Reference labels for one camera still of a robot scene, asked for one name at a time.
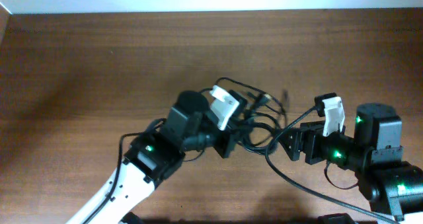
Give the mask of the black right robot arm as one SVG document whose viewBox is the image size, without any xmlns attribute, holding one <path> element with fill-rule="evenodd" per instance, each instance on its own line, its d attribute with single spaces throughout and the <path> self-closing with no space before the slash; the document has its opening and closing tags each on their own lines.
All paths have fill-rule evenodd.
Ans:
<svg viewBox="0 0 423 224">
<path fill-rule="evenodd" d="M 402 120 L 396 110 L 380 103 L 356 109 L 354 136 L 345 135 L 342 103 L 317 108 L 319 122 L 290 128 L 279 142 L 292 161 L 321 161 L 351 170 L 356 186 L 376 213 L 413 223 L 422 216 L 422 169 L 403 160 Z"/>
</svg>

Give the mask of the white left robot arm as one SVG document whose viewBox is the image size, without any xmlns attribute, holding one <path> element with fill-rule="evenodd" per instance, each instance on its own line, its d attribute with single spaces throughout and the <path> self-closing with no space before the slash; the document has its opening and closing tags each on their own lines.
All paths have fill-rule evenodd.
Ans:
<svg viewBox="0 0 423 224">
<path fill-rule="evenodd" d="M 166 118 L 132 133 L 127 152 L 100 190 L 69 223 L 141 223 L 132 209 L 148 198 L 185 162 L 186 152 L 214 148 L 225 159 L 235 144 L 235 118 L 247 105 L 239 93 L 214 86 L 208 92 L 183 91 Z"/>
</svg>

